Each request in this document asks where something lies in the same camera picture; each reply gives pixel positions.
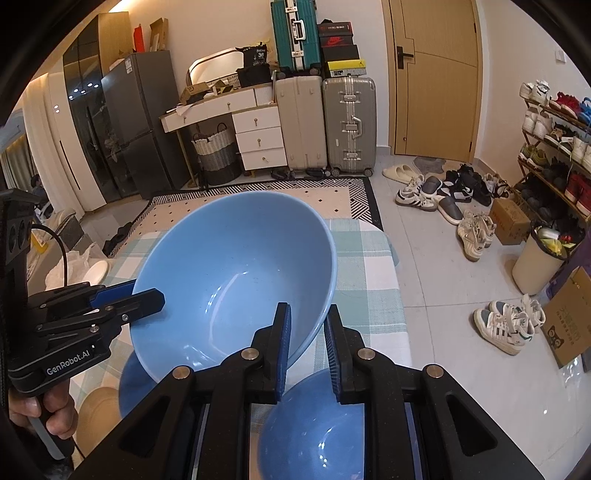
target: beige suitcase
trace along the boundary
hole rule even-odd
[[[325,169],[328,163],[322,79],[302,76],[277,80],[275,94],[290,170]]]

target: doormat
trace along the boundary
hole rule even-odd
[[[181,190],[153,197],[134,220],[126,238],[111,252],[119,250],[136,236],[149,231],[165,231],[212,197],[240,192],[282,191],[308,203],[324,218],[365,220],[383,230],[374,190],[366,177],[339,177],[321,180],[270,180],[212,188],[207,191]]]
[[[414,166],[418,168],[419,172],[425,176],[430,173],[445,173],[443,166],[445,165],[446,161],[442,158],[416,157],[413,160],[413,163]]]

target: suitcase handle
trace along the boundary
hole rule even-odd
[[[361,121],[360,118],[357,118],[356,116],[353,116],[352,119],[353,119],[353,122],[355,122],[357,124],[357,133],[353,134],[353,138],[359,138],[359,137],[361,137],[361,135],[363,135],[363,130],[362,130],[363,122]]]
[[[291,33],[294,40],[305,40],[306,39],[306,27],[303,20],[293,20],[291,22]]]

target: wooden door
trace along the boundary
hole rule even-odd
[[[473,1],[389,3],[394,26],[390,58],[395,59],[396,74],[396,115],[391,119],[395,153],[470,161],[482,82]]]

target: checkered tablecloth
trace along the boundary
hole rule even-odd
[[[358,330],[366,346],[411,366],[410,344],[395,265],[398,257],[388,237],[363,220],[326,221],[335,239],[338,270],[333,303],[343,325]],[[107,286],[137,278],[146,257],[165,232],[146,233],[129,243],[118,255],[105,279]],[[79,407],[98,387],[119,387],[123,367],[133,351],[129,327],[111,343],[109,359],[73,377],[70,392]],[[328,367],[321,330],[300,359],[288,370],[286,387]]]

